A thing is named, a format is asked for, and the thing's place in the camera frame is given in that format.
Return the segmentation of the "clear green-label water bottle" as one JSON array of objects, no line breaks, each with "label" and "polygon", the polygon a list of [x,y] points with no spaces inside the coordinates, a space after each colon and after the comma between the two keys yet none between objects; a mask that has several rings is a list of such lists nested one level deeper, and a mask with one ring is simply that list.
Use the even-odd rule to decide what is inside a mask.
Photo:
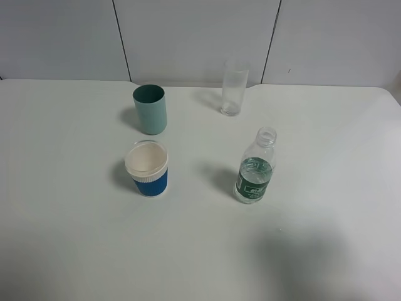
[{"label": "clear green-label water bottle", "polygon": [[234,195],[241,203],[254,204],[264,197],[276,166],[276,138],[273,128],[262,127],[245,150],[234,186]]}]

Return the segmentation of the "blue sleeved paper cup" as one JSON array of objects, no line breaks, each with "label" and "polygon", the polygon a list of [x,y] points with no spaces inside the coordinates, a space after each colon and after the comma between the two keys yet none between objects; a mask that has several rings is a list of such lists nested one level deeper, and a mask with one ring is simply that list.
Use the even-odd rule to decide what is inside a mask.
[{"label": "blue sleeved paper cup", "polygon": [[158,196],[167,188],[168,162],[167,149],[154,140],[134,143],[124,158],[126,171],[147,197]]}]

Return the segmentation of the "teal green plastic cup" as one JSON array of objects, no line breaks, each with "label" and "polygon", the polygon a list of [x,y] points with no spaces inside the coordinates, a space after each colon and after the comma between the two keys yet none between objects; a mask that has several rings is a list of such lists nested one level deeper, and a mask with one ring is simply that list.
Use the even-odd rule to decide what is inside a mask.
[{"label": "teal green plastic cup", "polygon": [[142,85],[133,91],[133,101],[142,131],[158,135],[167,126],[165,91],[158,85]]}]

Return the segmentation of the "tall clear drinking glass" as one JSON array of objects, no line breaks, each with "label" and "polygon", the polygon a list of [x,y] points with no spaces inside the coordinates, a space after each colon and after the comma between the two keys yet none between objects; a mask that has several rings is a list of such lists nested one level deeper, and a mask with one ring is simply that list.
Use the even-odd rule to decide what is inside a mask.
[{"label": "tall clear drinking glass", "polygon": [[244,94],[249,76],[248,64],[230,58],[226,61],[222,83],[221,113],[225,116],[237,116],[241,112]]}]

